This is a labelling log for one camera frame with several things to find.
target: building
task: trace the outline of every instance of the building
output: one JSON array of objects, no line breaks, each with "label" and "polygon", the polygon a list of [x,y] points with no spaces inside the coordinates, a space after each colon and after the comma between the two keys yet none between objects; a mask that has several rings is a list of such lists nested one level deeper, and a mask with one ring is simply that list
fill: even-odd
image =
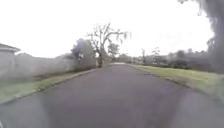
[{"label": "building", "polygon": [[15,53],[20,49],[0,43],[0,78],[14,70]]}]

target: lawn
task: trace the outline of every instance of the lawn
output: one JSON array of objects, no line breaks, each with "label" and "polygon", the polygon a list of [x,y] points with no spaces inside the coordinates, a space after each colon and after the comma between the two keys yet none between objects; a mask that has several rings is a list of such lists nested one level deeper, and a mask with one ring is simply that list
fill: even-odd
[{"label": "lawn", "polygon": [[58,84],[65,80],[86,74],[90,71],[80,72],[80,73],[64,73],[57,76],[49,76],[48,78],[44,78],[38,81],[27,81],[20,82],[18,84],[12,84],[3,86],[3,83],[0,83],[0,104],[29,95],[31,93],[43,90],[52,85]]},{"label": "lawn", "polygon": [[152,75],[200,90],[224,102],[224,75],[183,69],[132,66]]}]

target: grass verge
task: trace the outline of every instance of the grass verge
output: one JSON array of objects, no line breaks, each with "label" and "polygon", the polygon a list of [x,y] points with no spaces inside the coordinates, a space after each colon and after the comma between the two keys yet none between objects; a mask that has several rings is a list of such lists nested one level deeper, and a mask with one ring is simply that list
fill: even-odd
[{"label": "grass verge", "polygon": [[37,91],[41,91],[47,87],[59,84],[61,82],[64,82],[77,76],[87,74],[91,71],[92,70],[80,73],[66,73],[61,74],[59,76],[53,76],[50,78],[42,79],[39,81],[2,86],[0,87],[0,104],[11,101],[16,98],[21,98],[23,96],[29,95]]},{"label": "grass verge", "polygon": [[224,75],[172,68],[132,65],[152,75],[197,89],[224,102]]}]

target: white sky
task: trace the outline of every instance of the white sky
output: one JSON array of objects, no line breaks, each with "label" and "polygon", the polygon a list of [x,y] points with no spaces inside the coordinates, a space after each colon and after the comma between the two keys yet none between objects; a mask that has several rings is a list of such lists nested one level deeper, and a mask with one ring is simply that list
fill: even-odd
[{"label": "white sky", "polygon": [[212,37],[198,5],[177,0],[0,0],[0,43],[33,56],[55,57],[70,52],[76,40],[95,24],[111,22],[132,32],[121,52],[141,55],[160,47],[162,54],[204,50]]}]

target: asphalt road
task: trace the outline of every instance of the asphalt road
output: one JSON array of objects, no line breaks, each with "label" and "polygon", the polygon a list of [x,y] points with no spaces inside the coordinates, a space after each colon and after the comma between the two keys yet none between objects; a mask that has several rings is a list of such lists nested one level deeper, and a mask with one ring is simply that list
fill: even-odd
[{"label": "asphalt road", "polygon": [[223,128],[208,96],[114,65],[0,105],[4,128]]}]

